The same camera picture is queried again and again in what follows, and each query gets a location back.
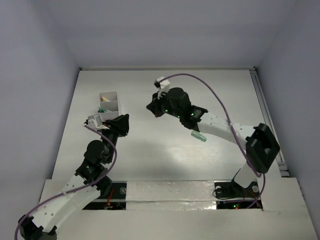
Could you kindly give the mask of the green translucent eraser case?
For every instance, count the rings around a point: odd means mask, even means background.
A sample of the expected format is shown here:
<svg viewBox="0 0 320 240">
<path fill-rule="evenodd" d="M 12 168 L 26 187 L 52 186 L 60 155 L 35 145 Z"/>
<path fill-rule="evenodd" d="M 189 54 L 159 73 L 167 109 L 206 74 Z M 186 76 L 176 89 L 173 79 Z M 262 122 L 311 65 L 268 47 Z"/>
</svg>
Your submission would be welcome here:
<svg viewBox="0 0 320 240">
<path fill-rule="evenodd" d="M 204 135 L 202 135 L 200 132 L 196 131 L 196 130 L 193 130 L 191 132 L 191 136 L 196 138 L 197 140 L 203 142 L 203 143 L 205 143 L 207 141 L 207 138 Z"/>
</svg>

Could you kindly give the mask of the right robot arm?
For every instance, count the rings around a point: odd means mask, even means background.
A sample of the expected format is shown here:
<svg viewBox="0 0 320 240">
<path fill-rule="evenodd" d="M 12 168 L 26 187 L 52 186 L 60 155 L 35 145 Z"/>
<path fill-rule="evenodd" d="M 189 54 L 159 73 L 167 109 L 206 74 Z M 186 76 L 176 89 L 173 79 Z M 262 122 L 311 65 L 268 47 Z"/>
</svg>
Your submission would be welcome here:
<svg viewBox="0 0 320 240">
<path fill-rule="evenodd" d="M 230 190 L 235 196 L 242 196 L 256 178 L 266 174 L 280 152 L 276 137 L 265 123 L 258 126 L 232 123 L 193 105 L 189 95 L 179 87 L 170 89 L 162 96 L 154 93 L 146 108 L 157 118 L 164 114 L 171 115 L 189 130 L 210 134 L 241 147 L 247 160 L 230 183 Z"/>
</svg>

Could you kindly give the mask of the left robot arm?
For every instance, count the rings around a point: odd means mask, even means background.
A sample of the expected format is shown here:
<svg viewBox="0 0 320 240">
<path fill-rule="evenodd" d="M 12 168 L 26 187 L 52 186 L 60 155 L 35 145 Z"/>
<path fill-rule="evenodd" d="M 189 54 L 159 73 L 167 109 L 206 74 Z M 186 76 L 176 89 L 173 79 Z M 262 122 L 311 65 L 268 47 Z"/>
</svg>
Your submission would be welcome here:
<svg viewBox="0 0 320 240">
<path fill-rule="evenodd" d="M 108 174 L 118 158 L 118 139 L 129 133 L 129 119 L 129 114 L 122 114 L 102 121 L 100 115 L 95 115 L 83 123 L 84 128 L 100 138 L 87 145 L 83 162 L 59 193 L 39 203 L 18 220 L 14 239 L 55 240 L 59 227 L 68 217 L 91 201 L 111 193 L 112 180 Z"/>
</svg>

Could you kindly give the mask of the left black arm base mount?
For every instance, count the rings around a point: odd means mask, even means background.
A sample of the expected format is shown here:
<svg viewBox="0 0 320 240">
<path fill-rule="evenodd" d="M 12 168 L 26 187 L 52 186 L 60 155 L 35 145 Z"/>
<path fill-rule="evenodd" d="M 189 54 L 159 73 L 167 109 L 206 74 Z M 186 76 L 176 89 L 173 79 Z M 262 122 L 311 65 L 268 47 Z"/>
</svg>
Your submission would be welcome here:
<svg viewBox="0 0 320 240">
<path fill-rule="evenodd" d="M 126 210 L 127 182 L 115 181 L 112 183 L 110 192 L 107 196 L 100 196 L 87 204 L 83 210 Z"/>
</svg>

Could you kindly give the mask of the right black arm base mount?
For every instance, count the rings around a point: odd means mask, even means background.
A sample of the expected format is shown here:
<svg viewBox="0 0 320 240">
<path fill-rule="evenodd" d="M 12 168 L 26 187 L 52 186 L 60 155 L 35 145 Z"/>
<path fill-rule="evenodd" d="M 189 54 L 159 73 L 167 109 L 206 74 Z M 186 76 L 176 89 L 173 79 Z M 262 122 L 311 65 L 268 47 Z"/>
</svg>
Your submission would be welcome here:
<svg viewBox="0 0 320 240">
<path fill-rule="evenodd" d="M 233 181 L 214 183 L 212 195 L 216 199 L 218 210 L 263 209 L 258 183 L 253 181 L 247 188 Z"/>
</svg>

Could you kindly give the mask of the green dark pen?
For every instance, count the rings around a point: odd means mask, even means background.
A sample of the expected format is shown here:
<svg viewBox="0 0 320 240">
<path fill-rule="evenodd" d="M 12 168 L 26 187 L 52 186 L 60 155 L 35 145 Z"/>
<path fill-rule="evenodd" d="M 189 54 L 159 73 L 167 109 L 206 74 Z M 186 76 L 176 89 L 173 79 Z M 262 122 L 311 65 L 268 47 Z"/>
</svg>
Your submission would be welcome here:
<svg viewBox="0 0 320 240">
<path fill-rule="evenodd" d="M 99 108 L 98 108 L 98 112 L 99 112 L 99 113 L 106 113 L 107 110 L 99 107 Z"/>
</svg>

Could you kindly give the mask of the white pen yellow tip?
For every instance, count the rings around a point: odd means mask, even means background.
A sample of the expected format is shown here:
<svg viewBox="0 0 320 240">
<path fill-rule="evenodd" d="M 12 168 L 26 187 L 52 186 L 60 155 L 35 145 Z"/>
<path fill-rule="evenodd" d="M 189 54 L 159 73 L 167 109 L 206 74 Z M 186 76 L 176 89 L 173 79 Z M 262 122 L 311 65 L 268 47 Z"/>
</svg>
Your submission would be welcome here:
<svg viewBox="0 0 320 240">
<path fill-rule="evenodd" d="M 106 97 L 105 97 L 105 100 L 101 100 L 102 103 L 109 103 L 109 102 L 111 102 L 111 101 L 112 101 L 112 100 L 109 100 L 109 99 L 106 98 Z"/>
</svg>

